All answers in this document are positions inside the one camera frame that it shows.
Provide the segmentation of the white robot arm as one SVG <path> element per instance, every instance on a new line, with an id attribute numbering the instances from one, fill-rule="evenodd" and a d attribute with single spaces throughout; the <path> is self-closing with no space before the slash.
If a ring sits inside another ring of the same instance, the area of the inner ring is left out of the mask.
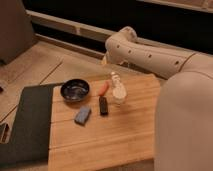
<path id="1" fill-rule="evenodd" d="M 105 60 L 163 77 L 155 112 L 155 171 L 213 171 L 213 57 L 142 45 L 131 27 L 105 42 Z"/>

